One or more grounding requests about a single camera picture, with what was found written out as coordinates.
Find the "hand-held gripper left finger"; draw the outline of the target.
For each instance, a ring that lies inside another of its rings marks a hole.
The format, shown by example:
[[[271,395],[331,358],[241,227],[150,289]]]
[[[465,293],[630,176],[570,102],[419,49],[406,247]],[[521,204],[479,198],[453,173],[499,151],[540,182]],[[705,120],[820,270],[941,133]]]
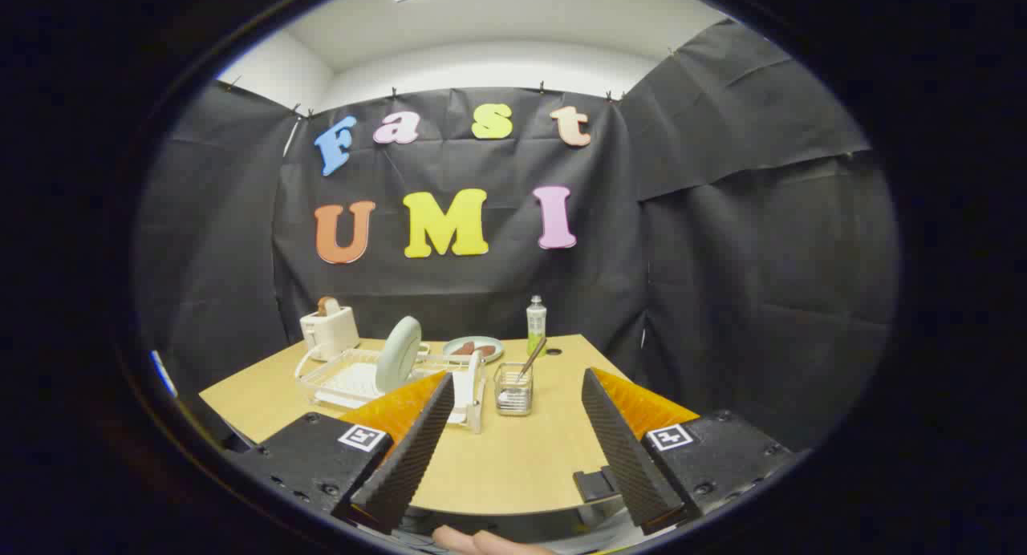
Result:
[[[309,412],[228,459],[299,508],[390,533],[400,526],[455,404],[440,371],[340,417]]]

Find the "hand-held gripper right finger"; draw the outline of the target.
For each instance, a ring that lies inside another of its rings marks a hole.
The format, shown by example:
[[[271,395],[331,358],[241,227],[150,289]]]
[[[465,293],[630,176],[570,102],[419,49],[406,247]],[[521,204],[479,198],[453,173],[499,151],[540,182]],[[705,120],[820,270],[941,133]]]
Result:
[[[700,519],[796,461],[740,414],[700,415],[599,368],[583,373],[581,404],[631,521],[645,534]]]

